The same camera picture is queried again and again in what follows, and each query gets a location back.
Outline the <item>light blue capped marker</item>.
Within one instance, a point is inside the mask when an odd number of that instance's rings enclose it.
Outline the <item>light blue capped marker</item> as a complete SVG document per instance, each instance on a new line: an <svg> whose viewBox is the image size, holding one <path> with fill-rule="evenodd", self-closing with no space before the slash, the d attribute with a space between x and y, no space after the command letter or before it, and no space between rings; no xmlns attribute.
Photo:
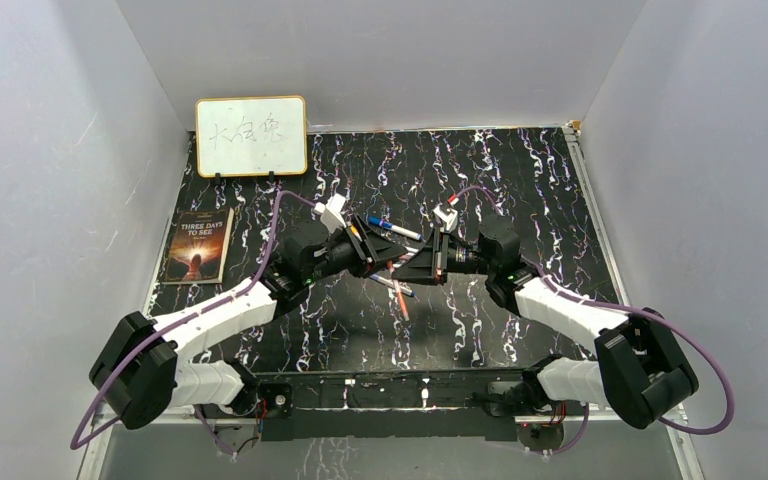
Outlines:
<svg viewBox="0 0 768 480"><path fill-rule="evenodd" d="M373 274L369 277L370 280L373 280L383 286L386 286L390 288L391 290L399 290L403 295L413 298L415 296L415 292L407 287L402 285L401 283L394 282L390 278L383 277L378 274Z"/></svg>

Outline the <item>blue capped whiteboard marker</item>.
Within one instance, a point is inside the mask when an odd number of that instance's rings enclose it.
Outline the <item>blue capped whiteboard marker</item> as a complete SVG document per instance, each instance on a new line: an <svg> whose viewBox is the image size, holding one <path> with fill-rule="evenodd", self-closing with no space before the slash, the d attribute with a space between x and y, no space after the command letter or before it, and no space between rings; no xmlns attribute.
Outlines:
<svg viewBox="0 0 768 480"><path fill-rule="evenodd" d="M401 227L401 226L398 226L398 225L394 225L394 224L392 224L392 223L390 223L388 221L382 220L382 219L380 219L378 217L368 216L367 217L367 222L372 224L372 225L374 225L374 226L377 226L377 227L380 227L382 229L385 229L387 231L390 231L390 232L396 233L398 235L404 236L406 238L409 238L411 240L415 240L415 241L423 241L424 240L424 237L423 237L423 235L421 233L413 231L413 230L410 230L410 229L407 229L407 228L404 228L404 227Z"/></svg>

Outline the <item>orange red pen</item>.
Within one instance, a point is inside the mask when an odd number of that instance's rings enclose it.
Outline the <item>orange red pen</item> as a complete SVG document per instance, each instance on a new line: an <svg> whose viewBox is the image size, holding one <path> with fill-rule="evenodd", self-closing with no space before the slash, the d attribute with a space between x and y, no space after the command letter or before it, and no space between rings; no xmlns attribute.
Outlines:
<svg viewBox="0 0 768 480"><path fill-rule="evenodd" d="M393 273L395 272L395 267L392 261L387 262L387 269L389 272L389 280L392 283L394 291L396 292L397 301L398 301L398 305L399 305L403 320L409 321L410 316L409 316L407 304L405 302L404 292L401 288L401 284L393 277Z"/></svg>

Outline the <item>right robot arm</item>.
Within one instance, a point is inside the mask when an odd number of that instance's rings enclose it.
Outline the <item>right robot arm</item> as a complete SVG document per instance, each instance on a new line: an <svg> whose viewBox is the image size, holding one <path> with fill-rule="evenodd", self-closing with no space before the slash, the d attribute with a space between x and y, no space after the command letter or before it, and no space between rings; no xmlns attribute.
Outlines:
<svg viewBox="0 0 768 480"><path fill-rule="evenodd" d="M592 356L550 355L526 368L519 384L482 395L484 402L519 403L537 414L550 413L563 401L597 404L644 429L699 388L674 333L654 311L602 307L554 284L523 255L521 238L506 218L486 217L474 242L434 229L393 276L399 282L442 285L451 273L484 276L497 306L550 327Z"/></svg>

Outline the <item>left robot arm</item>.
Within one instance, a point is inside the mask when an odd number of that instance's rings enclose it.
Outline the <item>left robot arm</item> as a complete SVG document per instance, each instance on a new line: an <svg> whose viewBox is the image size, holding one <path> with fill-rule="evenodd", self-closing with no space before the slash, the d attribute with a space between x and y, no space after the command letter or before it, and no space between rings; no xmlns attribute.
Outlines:
<svg viewBox="0 0 768 480"><path fill-rule="evenodd" d="M90 380L130 430L174 407L215 405L235 416L249 415L263 402L260 380L238 360L197 363L195 356L298 309L319 280L342 272L365 278L408 252L358 215L333 229L302 222L275 245L253 278L236 287L153 319L140 312L126 315L91 368Z"/></svg>

